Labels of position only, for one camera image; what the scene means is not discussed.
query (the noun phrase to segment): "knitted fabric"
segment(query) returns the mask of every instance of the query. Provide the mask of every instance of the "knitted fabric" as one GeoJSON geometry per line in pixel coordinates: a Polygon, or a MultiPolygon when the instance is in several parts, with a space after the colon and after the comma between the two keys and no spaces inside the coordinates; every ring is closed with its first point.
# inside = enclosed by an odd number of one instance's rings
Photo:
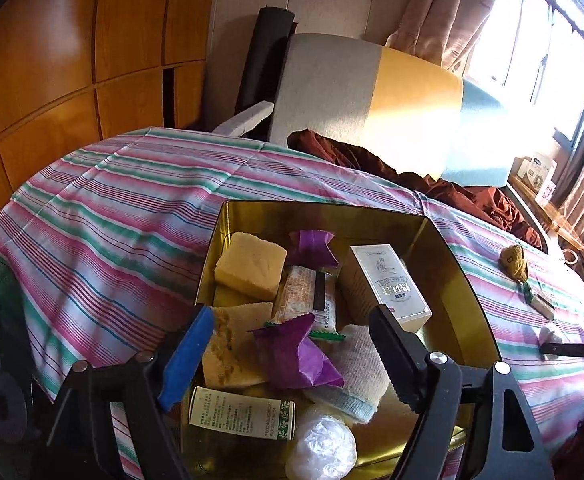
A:
{"type": "Polygon", "coordinates": [[[366,326],[347,325],[341,333],[345,341],[334,343],[329,360],[343,376],[345,385],[317,386],[304,393],[313,402],[329,404],[357,422],[368,423],[390,379],[366,326]]]}

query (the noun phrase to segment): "silver bolt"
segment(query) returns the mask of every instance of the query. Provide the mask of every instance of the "silver bolt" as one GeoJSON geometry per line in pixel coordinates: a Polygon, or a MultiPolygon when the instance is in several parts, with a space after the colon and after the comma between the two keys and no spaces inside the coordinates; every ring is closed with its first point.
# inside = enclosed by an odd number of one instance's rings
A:
{"type": "Polygon", "coordinates": [[[154,359],[154,352],[151,350],[141,350],[134,356],[134,359],[139,363],[149,363],[154,359]]]}
{"type": "Polygon", "coordinates": [[[498,371],[499,374],[507,375],[510,373],[510,365],[504,363],[503,361],[498,361],[494,364],[494,369],[498,371]]]}
{"type": "Polygon", "coordinates": [[[80,361],[76,361],[73,365],[72,365],[72,370],[74,372],[84,372],[85,370],[88,369],[88,362],[81,359],[80,361]]]}
{"type": "Polygon", "coordinates": [[[448,362],[448,356],[445,355],[443,352],[432,352],[429,355],[429,360],[437,365],[444,365],[448,362]]]}

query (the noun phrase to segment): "purple wrapper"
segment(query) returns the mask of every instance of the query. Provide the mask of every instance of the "purple wrapper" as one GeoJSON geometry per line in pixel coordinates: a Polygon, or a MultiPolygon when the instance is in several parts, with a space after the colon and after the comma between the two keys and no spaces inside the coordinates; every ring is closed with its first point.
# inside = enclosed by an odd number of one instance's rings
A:
{"type": "Polygon", "coordinates": [[[290,238],[295,248],[288,254],[286,265],[298,265],[312,270],[339,266],[339,261],[328,246],[334,238],[329,231],[294,231],[290,233],[290,238]]]}
{"type": "Polygon", "coordinates": [[[308,334],[314,314],[303,314],[280,325],[252,330],[261,365],[272,386],[301,389],[320,384],[343,386],[339,374],[308,334]]]}

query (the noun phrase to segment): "yellow sponge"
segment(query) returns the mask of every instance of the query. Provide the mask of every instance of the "yellow sponge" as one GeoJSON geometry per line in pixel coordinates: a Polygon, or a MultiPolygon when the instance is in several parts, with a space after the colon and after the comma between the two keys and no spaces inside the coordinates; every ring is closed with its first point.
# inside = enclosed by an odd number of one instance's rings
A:
{"type": "Polygon", "coordinates": [[[254,336],[272,317],[271,303],[213,308],[215,327],[203,353],[203,375],[208,388],[246,388],[264,383],[254,336]]]}
{"type": "Polygon", "coordinates": [[[258,302],[259,300],[255,300],[238,290],[234,290],[225,285],[216,285],[212,306],[237,306],[258,302]]]}
{"type": "Polygon", "coordinates": [[[216,263],[214,278],[252,298],[272,301],[281,280],[287,251],[247,233],[234,233],[216,263]]]}

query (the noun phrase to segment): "brown blanket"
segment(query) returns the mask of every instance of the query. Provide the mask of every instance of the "brown blanket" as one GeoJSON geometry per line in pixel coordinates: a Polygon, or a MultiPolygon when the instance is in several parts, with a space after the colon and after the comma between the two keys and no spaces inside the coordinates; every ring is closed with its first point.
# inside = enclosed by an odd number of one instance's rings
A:
{"type": "Polygon", "coordinates": [[[396,173],[365,148],[328,139],[312,130],[290,134],[287,145],[293,150],[309,153],[337,166],[365,171],[407,189],[420,191],[429,198],[512,233],[537,249],[542,248],[539,234],[526,222],[514,202],[495,187],[463,187],[446,180],[434,180],[429,175],[423,178],[416,173],[396,173]]]}

